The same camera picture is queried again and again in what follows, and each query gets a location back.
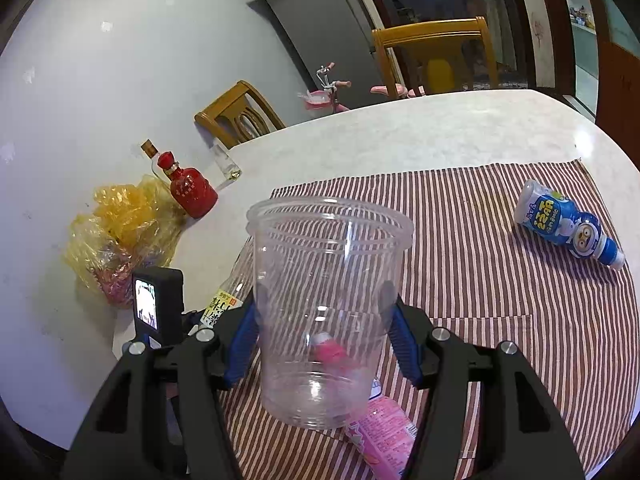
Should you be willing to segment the clear bottle yellow cap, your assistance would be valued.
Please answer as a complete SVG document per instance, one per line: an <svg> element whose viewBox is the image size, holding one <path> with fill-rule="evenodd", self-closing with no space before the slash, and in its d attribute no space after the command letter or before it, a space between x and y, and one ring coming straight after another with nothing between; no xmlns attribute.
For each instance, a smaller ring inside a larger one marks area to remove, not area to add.
<svg viewBox="0 0 640 480"><path fill-rule="evenodd" d="M254 282L253 240L249 238L236 258L228 278L218 287L203 311L200 325L213 327L221 315L242 306Z"/></svg>

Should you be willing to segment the pink drink bottle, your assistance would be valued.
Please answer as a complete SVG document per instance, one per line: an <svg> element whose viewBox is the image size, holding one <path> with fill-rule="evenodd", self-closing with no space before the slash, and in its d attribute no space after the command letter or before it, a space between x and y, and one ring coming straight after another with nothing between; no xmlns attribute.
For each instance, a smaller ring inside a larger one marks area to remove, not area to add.
<svg viewBox="0 0 640 480"><path fill-rule="evenodd" d="M314 335L311 348L327 372L364 385L366 370L329 334ZM380 381L373 377L367 407L346 422L343 432L375 478L400 479L418 430L397 402L384 396Z"/></svg>

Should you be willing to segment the clear plastic cup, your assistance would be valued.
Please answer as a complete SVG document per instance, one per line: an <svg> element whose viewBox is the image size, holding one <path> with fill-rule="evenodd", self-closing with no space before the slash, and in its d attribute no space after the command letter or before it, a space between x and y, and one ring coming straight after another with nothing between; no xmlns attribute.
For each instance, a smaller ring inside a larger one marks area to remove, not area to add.
<svg viewBox="0 0 640 480"><path fill-rule="evenodd" d="M384 206L317 196L263 200L246 218L262 405L292 426L343 427L369 401L413 223Z"/></svg>

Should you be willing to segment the blue white drink bottle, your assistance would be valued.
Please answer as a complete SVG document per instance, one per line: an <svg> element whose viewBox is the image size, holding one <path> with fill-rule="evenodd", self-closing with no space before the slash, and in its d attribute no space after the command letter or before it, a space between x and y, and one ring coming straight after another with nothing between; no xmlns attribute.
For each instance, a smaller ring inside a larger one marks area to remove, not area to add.
<svg viewBox="0 0 640 480"><path fill-rule="evenodd" d="M535 180L525 182L514 221L551 244L565 247L575 258L597 260L613 270L620 270L626 262L594 214L578 209L572 200Z"/></svg>

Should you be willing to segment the yellow plastic bag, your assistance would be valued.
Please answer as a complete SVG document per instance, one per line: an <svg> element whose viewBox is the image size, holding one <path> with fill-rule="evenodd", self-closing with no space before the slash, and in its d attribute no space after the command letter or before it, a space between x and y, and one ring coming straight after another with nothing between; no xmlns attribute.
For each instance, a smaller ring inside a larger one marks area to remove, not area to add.
<svg viewBox="0 0 640 480"><path fill-rule="evenodd" d="M156 177L97 188L96 208L68 228L65 263L88 289L113 306L132 305L132 272L168 266L186 227L186 213Z"/></svg>

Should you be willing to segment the red striped cloth mat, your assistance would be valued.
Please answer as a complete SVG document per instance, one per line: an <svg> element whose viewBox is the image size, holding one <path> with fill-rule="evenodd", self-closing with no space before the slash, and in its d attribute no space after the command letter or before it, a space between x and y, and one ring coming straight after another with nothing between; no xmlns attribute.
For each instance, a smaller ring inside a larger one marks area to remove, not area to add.
<svg viewBox="0 0 640 480"><path fill-rule="evenodd" d="M611 270L514 224L533 179L592 212L618 247L614 223L579 159L341 177L274 188L270 197L325 195L381 204L416 228L400 293L436 325L481 346L523 350L564 417L585 472L607 460L632 424L639 385L639 308L630 249ZM338 430L303 430L259 401L259 352L221 397L245 479L373 479Z"/></svg>

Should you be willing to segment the small clear glass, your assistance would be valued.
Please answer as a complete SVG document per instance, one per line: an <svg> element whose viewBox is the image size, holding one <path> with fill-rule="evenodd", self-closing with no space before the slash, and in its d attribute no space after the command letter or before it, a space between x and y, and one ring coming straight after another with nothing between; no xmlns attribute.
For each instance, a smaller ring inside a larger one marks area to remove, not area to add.
<svg viewBox="0 0 640 480"><path fill-rule="evenodd" d="M216 165L224 175L224 178L227 182L234 182L239 180L239 178L242 176L242 170L240 166L232 159L229 154L228 148L226 148L223 143L220 143L219 140L215 138L209 151L212 153Z"/></svg>

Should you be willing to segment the clear bottle with cork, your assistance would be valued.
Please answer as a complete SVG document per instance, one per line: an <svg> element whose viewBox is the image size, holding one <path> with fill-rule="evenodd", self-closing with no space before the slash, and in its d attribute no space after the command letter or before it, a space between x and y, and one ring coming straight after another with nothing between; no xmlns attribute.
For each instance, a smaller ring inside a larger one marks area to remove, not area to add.
<svg viewBox="0 0 640 480"><path fill-rule="evenodd" d="M142 152L146 156L149 157L150 164L151 164L152 175L154 177L157 177L157 179L161 180L163 183L169 184L170 180L168 179L168 177L164 173L164 170L162 168L160 168L160 165L158 164L158 160L160 159L160 152L155 147L155 145L152 143L152 141L151 140L145 140L141 144L141 149L142 149Z"/></svg>

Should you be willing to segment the left wooden chair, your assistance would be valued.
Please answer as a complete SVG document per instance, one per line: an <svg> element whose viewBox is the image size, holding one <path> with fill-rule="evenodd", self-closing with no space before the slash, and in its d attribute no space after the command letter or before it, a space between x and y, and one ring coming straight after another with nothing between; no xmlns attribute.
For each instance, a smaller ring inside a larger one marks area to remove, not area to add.
<svg viewBox="0 0 640 480"><path fill-rule="evenodd" d="M226 148L285 128L285 123L264 96L244 80L196 113L194 122Z"/></svg>

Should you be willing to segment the wooden chair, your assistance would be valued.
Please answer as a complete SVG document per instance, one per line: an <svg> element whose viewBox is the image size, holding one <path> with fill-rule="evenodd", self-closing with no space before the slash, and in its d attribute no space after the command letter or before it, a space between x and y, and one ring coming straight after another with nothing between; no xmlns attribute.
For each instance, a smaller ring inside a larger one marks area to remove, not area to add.
<svg viewBox="0 0 640 480"><path fill-rule="evenodd" d="M474 88L473 63L464 48L482 45L488 86L499 87L498 67L486 18L457 18L378 28L372 32L383 83L373 94L391 100Z"/></svg>
<svg viewBox="0 0 640 480"><path fill-rule="evenodd" d="M226 148L285 128L285 123L264 96L244 80L196 113L194 122Z"/></svg>

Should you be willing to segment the grey refrigerator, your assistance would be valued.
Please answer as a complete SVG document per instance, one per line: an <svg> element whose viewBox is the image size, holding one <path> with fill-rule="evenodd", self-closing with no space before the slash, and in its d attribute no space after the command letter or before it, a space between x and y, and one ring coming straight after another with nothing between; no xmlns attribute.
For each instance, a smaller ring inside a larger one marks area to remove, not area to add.
<svg viewBox="0 0 640 480"><path fill-rule="evenodd" d="M266 0L310 76L333 62L335 79L352 86L340 92L348 108L380 104L385 96L371 88L382 84L371 32L373 23L362 0Z"/></svg>

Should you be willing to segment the brown wooden kitchen door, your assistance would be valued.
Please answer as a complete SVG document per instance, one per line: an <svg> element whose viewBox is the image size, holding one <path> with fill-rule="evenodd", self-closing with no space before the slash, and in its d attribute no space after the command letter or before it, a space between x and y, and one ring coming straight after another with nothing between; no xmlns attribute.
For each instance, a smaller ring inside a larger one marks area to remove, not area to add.
<svg viewBox="0 0 640 480"><path fill-rule="evenodd" d="M639 168L639 59L616 44L604 0L590 0L597 29L596 124Z"/></svg>

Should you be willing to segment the middle wooden chair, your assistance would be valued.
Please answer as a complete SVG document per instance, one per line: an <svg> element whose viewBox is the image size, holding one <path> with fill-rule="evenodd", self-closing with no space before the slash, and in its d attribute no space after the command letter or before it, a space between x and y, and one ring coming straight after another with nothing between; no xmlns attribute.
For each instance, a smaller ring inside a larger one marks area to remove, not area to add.
<svg viewBox="0 0 640 480"><path fill-rule="evenodd" d="M457 18L378 28L372 32L383 83L373 94L391 100L474 88L473 63L464 48L482 45L488 86L499 87L498 67L486 18Z"/></svg>

